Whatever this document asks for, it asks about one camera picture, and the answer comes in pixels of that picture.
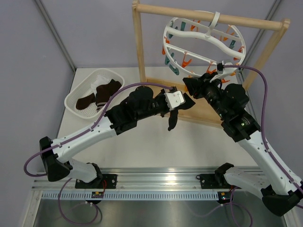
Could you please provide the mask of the black sock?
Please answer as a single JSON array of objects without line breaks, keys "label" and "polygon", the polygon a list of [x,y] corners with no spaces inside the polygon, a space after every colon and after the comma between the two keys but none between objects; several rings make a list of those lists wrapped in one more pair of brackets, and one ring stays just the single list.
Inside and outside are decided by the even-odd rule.
[{"label": "black sock", "polygon": [[178,111],[179,110],[187,110],[192,108],[196,103],[190,98],[190,96],[186,93],[183,93],[183,96],[185,98],[185,103],[182,104],[177,110],[170,112],[169,115],[169,127],[168,131],[173,130],[178,122]]}]

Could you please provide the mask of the white round clip hanger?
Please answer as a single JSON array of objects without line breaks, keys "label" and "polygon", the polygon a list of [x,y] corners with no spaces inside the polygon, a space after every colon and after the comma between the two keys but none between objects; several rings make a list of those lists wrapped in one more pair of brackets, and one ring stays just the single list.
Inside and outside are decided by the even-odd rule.
[{"label": "white round clip hanger", "polygon": [[211,22],[174,17],[163,31],[165,65],[176,74],[190,77],[217,73],[217,65],[241,65],[246,43],[234,25],[220,25],[220,13]]}]

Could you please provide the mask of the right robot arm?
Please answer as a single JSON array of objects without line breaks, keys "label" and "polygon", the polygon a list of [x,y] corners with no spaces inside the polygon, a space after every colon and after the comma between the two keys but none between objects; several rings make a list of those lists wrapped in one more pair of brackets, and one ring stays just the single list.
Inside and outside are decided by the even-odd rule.
[{"label": "right robot arm", "polygon": [[279,217],[294,208],[303,198],[303,181],[262,138],[260,125],[245,110],[249,97],[242,85],[231,83],[222,89],[220,80],[208,73],[199,78],[183,78],[183,82],[193,98],[204,98],[215,110],[224,132],[248,152],[266,176],[261,179],[225,163],[216,169],[215,183],[219,187],[232,185],[250,192]]}]

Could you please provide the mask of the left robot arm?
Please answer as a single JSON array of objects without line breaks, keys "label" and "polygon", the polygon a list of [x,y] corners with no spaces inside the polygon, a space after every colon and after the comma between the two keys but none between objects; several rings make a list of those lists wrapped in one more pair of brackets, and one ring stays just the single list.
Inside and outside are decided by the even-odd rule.
[{"label": "left robot arm", "polygon": [[178,119],[178,109],[184,103],[182,92],[176,88],[168,92],[163,89],[155,96],[150,87],[137,87],[120,104],[102,113],[95,123],[64,139],[50,142],[53,149],[41,156],[48,181],[56,182],[69,177],[81,180],[91,188],[98,188],[103,180],[100,168],[94,163],[74,160],[76,154],[100,141],[133,129],[139,120],[154,115],[172,112],[173,120],[169,123],[169,130],[172,130]]}]

